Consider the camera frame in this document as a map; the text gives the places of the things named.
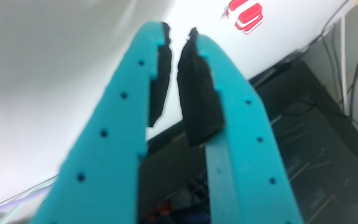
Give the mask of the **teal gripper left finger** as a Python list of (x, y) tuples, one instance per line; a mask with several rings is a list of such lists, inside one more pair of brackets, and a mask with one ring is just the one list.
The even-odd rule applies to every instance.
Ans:
[(162, 115), (172, 52), (165, 22), (147, 22), (33, 218), (35, 224), (135, 224), (146, 129)]

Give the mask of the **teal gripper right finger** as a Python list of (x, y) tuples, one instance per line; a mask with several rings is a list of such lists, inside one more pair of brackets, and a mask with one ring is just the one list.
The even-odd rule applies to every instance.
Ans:
[(177, 68), (188, 140), (204, 146), (213, 223), (302, 223), (265, 106), (212, 39), (192, 29)]

